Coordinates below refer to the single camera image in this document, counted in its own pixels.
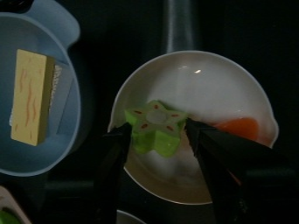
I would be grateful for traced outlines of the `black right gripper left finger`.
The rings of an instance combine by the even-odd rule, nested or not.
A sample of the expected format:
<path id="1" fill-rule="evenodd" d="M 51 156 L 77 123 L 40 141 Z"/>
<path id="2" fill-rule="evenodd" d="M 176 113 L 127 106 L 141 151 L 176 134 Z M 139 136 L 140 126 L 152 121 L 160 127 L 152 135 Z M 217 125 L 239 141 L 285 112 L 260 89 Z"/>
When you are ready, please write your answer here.
<path id="1" fill-rule="evenodd" d="M 125 122 L 103 137 L 107 149 L 93 180 L 95 218 L 92 224 L 116 224 L 120 177 L 127 162 L 131 125 Z"/>

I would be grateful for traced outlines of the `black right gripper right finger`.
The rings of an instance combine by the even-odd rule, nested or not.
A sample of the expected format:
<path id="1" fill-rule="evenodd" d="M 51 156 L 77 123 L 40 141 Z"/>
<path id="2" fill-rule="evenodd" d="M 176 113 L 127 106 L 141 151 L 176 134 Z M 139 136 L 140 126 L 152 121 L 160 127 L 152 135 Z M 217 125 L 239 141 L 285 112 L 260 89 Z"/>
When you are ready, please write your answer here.
<path id="1" fill-rule="evenodd" d="M 193 156 L 205 178 L 217 224 L 259 224 L 256 172 L 269 168 L 273 152 L 203 122 L 185 121 Z"/>

